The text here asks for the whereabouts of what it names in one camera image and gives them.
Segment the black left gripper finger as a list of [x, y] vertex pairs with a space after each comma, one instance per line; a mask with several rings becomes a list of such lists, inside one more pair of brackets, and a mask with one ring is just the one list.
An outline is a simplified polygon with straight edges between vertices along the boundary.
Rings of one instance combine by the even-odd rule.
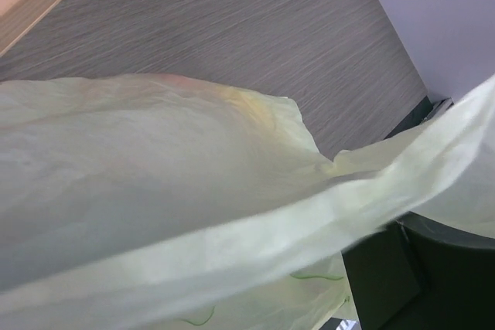
[[494, 240], [410, 213], [343, 253], [363, 329], [492, 329]]

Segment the pale green plastic bag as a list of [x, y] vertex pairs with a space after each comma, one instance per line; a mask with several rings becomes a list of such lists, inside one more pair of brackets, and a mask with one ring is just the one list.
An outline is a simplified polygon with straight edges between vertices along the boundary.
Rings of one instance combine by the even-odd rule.
[[334, 159], [295, 101], [173, 75], [1, 85], [3, 329], [315, 329], [415, 211], [494, 235], [494, 82]]

